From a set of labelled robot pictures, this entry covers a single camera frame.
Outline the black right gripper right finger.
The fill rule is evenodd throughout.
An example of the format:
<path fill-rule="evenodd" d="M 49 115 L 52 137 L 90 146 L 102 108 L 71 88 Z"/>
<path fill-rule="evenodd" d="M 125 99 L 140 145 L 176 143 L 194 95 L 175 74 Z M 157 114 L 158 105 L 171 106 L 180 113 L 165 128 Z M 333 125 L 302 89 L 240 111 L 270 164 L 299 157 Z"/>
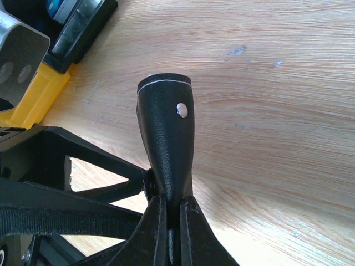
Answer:
<path fill-rule="evenodd" d="M 194 196 L 180 205 L 182 265 L 238 265 L 222 246 Z"/>

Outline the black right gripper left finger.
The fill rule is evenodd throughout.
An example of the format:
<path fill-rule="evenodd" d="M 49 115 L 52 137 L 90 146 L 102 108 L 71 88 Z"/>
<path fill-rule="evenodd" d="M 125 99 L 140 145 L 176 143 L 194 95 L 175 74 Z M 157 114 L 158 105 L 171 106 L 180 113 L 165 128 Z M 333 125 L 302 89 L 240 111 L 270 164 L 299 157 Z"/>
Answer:
<path fill-rule="evenodd" d="M 73 214 L 70 226 L 76 234 L 116 237 L 126 225 L 137 222 L 132 235 L 122 245 L 116 245 L 92 255 L 78 265 L 166 265 L 168 246 L 168 202 L 164 194 L 154 196 L 138 220 L 136 215 L 110 205 L 108 213 L 83 212 Z"/>

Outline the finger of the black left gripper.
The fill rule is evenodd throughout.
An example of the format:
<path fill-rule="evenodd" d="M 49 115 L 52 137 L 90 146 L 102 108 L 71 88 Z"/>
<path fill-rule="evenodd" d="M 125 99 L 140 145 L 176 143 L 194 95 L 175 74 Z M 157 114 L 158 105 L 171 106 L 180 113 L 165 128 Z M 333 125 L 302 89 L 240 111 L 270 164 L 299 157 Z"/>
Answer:
<path fill-rule="evenodd" d="M 72 158 L 125 178 L 72 190 Z M 114 206 L 139 194 L 144 170 L 54 126 L 1 128 L 1 236 L 93 235 L 128 239 L 141 214 Z"/>

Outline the black leather card holder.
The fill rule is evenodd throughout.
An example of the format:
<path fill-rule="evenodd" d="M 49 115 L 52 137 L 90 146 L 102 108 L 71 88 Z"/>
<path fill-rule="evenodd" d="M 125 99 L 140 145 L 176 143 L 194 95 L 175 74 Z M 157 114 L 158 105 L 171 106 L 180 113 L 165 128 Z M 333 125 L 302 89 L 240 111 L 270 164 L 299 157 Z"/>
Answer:
<path fill-rule="evenodd" d="M 137 117 L 143 144 L 159 193 L 176 210 L 192 193 L 194 98 L 189 77 L 151 75 L 137 88 Z"/>

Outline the blue credit card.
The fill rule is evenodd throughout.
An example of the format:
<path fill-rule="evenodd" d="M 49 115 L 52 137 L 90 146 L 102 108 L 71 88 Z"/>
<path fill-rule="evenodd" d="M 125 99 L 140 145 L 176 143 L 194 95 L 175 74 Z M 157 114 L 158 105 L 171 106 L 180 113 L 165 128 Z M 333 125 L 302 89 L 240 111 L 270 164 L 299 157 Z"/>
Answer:
<path fill-rule="evenodd" d="M 77 0 L 47 0 L 45 5 L 51 19 L 64 24 L 76 3 Z"/>

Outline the yellow middle sorting bin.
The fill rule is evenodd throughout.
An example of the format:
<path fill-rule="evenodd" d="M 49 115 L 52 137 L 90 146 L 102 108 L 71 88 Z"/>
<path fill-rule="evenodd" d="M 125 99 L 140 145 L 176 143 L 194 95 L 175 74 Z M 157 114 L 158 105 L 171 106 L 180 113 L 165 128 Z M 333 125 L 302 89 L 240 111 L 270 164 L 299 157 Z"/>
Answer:
<path fill-rule="evenodd" d="M 62 74 L 41 63 L 19 104 L 1 112 L 1 126 L 29 129 L 40 123 L 69 79 L 69 71 Z"/>

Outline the black far sorting bin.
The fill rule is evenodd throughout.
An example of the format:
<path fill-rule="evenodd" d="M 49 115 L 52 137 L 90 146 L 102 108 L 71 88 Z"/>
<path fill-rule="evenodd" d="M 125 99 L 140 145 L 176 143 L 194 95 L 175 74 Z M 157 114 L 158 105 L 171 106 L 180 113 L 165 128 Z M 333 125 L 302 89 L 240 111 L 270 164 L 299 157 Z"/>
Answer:
<path fill-rule="evenodd" d="M 118 7 L 117 1 L 79 0 L 64 24 L 49 16 L 46 0 L 1 1 L 4 10 L 50 38 L 44 62 L 64 74 L 78 64 Z"/>

